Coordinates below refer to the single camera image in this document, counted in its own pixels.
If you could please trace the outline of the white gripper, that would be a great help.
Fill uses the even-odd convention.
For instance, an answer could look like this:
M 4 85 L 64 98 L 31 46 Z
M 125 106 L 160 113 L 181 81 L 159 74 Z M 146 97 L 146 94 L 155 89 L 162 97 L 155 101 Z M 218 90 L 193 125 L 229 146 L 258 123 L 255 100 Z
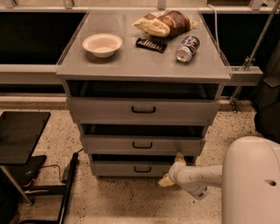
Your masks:
M 161 187 L 169 187 L 173 184 L 186 185 L 189 183 L 188 170 L 189 167 L 185 164 L 184 155 L 180 152 L 176 153 L 175 163 L 169 169 L 169 174 L 166 174 L 158 184 Z

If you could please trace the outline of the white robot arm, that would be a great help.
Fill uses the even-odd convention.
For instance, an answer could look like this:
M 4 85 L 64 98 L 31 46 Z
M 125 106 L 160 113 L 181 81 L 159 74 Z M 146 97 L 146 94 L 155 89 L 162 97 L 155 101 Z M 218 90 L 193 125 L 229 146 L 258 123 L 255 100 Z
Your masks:
M 222 224 L 280 224 L 280 144 L 257 136 L 229 146 L 221 165 L 189 166 L 178 153 L 162 187 L 177 184 L 202 200 L 221 189 Z

